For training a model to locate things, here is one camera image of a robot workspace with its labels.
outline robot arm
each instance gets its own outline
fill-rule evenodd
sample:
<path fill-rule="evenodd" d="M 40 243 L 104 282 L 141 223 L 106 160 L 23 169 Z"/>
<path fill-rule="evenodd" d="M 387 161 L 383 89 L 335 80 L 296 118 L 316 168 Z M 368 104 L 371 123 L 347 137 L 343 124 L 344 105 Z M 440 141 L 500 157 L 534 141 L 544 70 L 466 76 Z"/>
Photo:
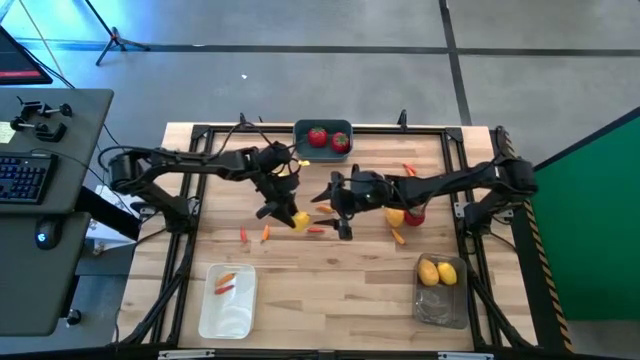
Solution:
<path fill-rule="evenodd" d="M 225 151 L 215 155 L 131 147 L 109 160 L 110 187 L 123 194 L 138 196 L 164 214 L 167 230 L 188 232 L 193 225 L 188 199 L 169 195 L 154 184 L 166 173 L 213 174 L 229 181 L 251 180 L 256 191 L 265 198 L 265 205 L 256 216 L 270 215 L 295 227 L 292 218 L 298 212 L 293 191 L 299 185 L 298 174 L 278 176 L 278 166 L 292 160 L 289 148 L 274 142 L 259 150 L 256 147 Z"/>
<path fill-rule="evenodd" d="M 347 181 L 351 182 L 350 189 L 345 188 Z M 475 188 L 491 189 L 480 202 L 464 208 L 466 230 L 481 233 L 488 231 L 494 214 L 519 205 L 538 189 L 531 163 L 498 156 L 491 162 L 429 178 L 380 175 L 360 171 L 360 167 L 354 165 L 351 178 L 332 172 L 327 189 L 312 202 L 330 200 L 340 219 L 321 220 L 316 224 L 333 226 L 341 239 L 351 240 L 349 220 L 357 213 L 383 206 L 410 210 L 426 206 L 434 196 Z"/>

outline gray floor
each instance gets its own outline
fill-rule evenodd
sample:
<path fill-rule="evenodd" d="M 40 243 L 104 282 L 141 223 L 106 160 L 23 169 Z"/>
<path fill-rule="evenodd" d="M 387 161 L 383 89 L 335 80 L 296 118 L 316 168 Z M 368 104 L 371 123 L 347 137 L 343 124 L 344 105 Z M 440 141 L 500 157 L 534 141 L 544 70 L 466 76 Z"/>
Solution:
<path fill-rule="evenodd" d="M 24 3 L 47 39 L 106 40 L 82 0 Z M 93 3 L 125 37 L 153 44 L 446 46 L 438 0 Z M 640 49 L 637 0 L 449 0 L 448 7 L 458 47 Z M 2 25 L 17 38 L 38 37 L 18 2 Z M 53 66 L 45 51 L 35 53 Z M 406 108 L 413 124 L 461 121 L 447 55 L 111 52 L 98 68 L 96 52 L 54 53 L 76 86 L 115 91 L 107 123 L 122 143 L 156 146 L 169 121 L 234 121 L 240 111 L 265 121 L 392 123 Z M 461 56 L 460 63 L 473 124 L 504 125 L 536 163 L 640 105 L 640 57 Z M 93 266 L 99 272 L 96 260 L 84 272 Z M 91 319 L 81 331 L 60 326 L 38 341 L 0 339 L 0 353 L 107 343 L 123 279 L 80 284 L 75 302 Z M 570 325 L 579 352 L 640 358 L 638 323 Z"/>

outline white tray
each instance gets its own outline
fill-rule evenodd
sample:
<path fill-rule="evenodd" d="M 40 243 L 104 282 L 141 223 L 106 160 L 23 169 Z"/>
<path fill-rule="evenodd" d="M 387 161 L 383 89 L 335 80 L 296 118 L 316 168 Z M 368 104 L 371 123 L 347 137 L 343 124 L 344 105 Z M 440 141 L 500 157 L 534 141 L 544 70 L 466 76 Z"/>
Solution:
<path fill-rule="evenodd" d="M 223 274 L 236 273 L 225 285 L 235 287 L 215 295 L 216 281 Z M 246 264 L 214 264 L 207 271 L 204 285 L 200 336 L 207 339 L 244 339 L 253 327 L 258 278 L 256 269 Z"/>

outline monitor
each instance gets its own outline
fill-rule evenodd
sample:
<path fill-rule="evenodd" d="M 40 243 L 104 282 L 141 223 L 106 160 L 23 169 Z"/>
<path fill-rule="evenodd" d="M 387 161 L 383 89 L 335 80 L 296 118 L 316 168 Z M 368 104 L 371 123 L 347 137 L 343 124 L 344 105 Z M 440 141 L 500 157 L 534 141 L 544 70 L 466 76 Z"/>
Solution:
<path fill-rule="evenodd" d="M 49 74 L 0 26 L 0 85 L 52 82 Z"/>

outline green backdrop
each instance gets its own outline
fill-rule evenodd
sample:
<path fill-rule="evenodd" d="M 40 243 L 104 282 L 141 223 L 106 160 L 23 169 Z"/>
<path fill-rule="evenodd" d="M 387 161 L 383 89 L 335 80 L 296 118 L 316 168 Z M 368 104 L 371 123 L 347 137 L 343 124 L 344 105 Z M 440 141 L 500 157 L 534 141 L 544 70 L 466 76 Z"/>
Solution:
<path fill-rule="evenodd" d="M 640 319 L 640 115 L 634 114 L 536 171 L 534 211 L 569 320 Z"/>

